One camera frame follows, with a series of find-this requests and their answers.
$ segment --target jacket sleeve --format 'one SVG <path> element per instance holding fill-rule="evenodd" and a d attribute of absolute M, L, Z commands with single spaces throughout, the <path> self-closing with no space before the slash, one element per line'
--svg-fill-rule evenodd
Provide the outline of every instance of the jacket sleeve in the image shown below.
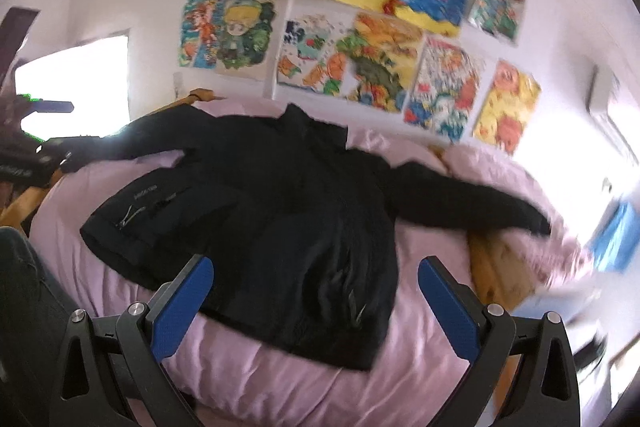
<path fill-rule="evenodd" d="M 425 227 L 485 232 L 508 228 L 550 235 L 540 211 L 493 187 L 443 176 L 416 163 L 390 169 L 385 196 L 398 217 Z"/>

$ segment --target pink duvet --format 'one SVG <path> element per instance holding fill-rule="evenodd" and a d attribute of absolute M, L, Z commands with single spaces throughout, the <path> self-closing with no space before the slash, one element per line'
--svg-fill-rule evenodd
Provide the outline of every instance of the pink duvet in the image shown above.
<path fill-rule="evenodd" d="M 267 100 L 222 100 L 196 107 L 220 116 L 277 116 Z M 322 118 L 322 114 L 311 114 Z M 351 130 L 350 146 L 390 163 L 417 160 L 440 172 L 427 149 L 369 130 Z M 133 179 L 170 166 L 178 152 L 133 161 L 98 162 L 66 175 L 33 219 L 31 242 L 69 295 L 92 316 L 120 314 L 151 292 L 119 276 L 84 245 L 79 229 L 106 199 Z M 288 355 L 198 314 L 164 365 L 175 384 L 196 397 L 207 426 L 424 427 L 449 397 L 467 362 L 455 356 L 417 285 L 417 266 L 437 255 L 471 285 L 466 236 L 396 224 L 400 280 L 388 335 L 370 373 L 340 370 Z"/>

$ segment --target window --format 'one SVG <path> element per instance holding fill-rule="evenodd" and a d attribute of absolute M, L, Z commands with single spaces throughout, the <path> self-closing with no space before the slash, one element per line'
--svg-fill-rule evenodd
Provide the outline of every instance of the window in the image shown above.
<path fill-rule="evenodd" d="M 73 102 L 69 114 L 34 113 L 22 129 L 47 140 L 106 136 L 129 123 L 126 35 L 38 58 L 15 71 L 15 89 L 33 98 Z"/>

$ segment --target jeans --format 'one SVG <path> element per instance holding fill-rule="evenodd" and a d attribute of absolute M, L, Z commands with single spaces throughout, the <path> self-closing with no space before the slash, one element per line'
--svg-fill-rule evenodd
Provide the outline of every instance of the jeans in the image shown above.
<path fill-rule="evenodd" d="M 49 424 L 60 346 L 77 308 L 28 241 L 0 227 L 0 392 L 25 425 Z M 123 393 L 139 396 L 122 357 L 112 363 Z"/>

